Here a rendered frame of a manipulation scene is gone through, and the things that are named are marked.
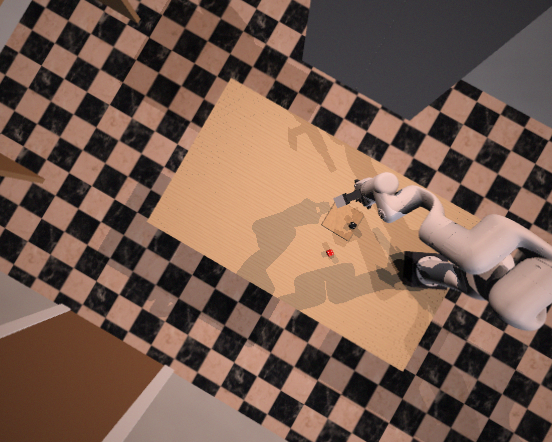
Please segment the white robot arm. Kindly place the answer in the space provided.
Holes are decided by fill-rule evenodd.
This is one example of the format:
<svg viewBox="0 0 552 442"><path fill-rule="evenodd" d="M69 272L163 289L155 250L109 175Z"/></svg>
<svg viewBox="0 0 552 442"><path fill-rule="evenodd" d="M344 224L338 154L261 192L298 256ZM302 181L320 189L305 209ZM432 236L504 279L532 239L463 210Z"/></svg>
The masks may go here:
<svg viewBox="0 0 552 442"><path fill-rule="evenodd" d="M398 178L384 172L366 181L362 193L359 189L333 199L340 208L364 196L376 202L378 214L386 223L419 207L432 210L419 229L419 238L451 263L434 256L423 257L415 268L418 280L488 301L497 316L514 328L534 331L543 326L546 307L552 303L550 244L497 214L485 216L468 230L445 217L442 203L430 191L415 185L397 191L398 187ZM526 255L517 265L511 255L515 249Z"/></svg>

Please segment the brown square mat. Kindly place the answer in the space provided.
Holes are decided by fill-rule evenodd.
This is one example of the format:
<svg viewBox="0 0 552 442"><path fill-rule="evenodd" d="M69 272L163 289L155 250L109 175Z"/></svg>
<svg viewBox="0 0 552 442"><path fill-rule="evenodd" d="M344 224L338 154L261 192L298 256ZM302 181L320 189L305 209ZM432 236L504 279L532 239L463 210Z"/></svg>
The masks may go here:
<svg viewBox="0 0 552 442"><path fill-rule="evenodd" d="M344 239L349 240L356 229L350 228L349 224L354 222L358 225L363 215L349 205L337 208L336 204L334 204L322 225Z"/></svg>

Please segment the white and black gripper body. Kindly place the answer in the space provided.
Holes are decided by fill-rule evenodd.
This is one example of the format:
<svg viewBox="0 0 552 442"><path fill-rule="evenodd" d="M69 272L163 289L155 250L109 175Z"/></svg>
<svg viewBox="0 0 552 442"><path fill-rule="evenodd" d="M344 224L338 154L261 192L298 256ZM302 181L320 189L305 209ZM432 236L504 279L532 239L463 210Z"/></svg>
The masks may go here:
<svg viewBox="0 0 552 442"><path fill-rule="evenodd" d="M365 179L363 179L363 180L361 180L361 181L355 183L355 184L354 184L355 190L359 190L359 189L360 189L360 191L362 192L362 186L363 186L363 184L364 184L366 181L370 180L370 179L371 179L371 178L365 178ZM362 194L362 196L363 196L363 194ZM373 205L373 204L376 203L375 201L371 201L371 200L366 199L364 196L361 197L361 198L359 198L359 199L360 199L360 201L361 201L361 203L362 203L362 205L363 205L364 207L367 207L367 206L370 206L370 205Z"/></svg>

